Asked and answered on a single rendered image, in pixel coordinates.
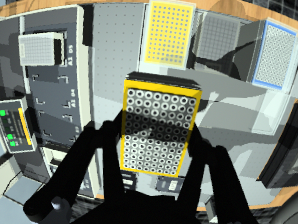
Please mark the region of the white ready key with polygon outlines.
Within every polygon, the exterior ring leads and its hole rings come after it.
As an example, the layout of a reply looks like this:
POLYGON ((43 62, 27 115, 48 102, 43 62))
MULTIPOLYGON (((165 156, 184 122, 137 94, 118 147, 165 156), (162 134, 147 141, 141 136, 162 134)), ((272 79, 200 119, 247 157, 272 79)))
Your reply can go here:
POLYGON ((215 201, 214 196, 210 195, 208 199, 204 202, 206 212, 208 215, 209 222, 217 222, 217 214, 216 214, 216 208, 215 208, 215 201))

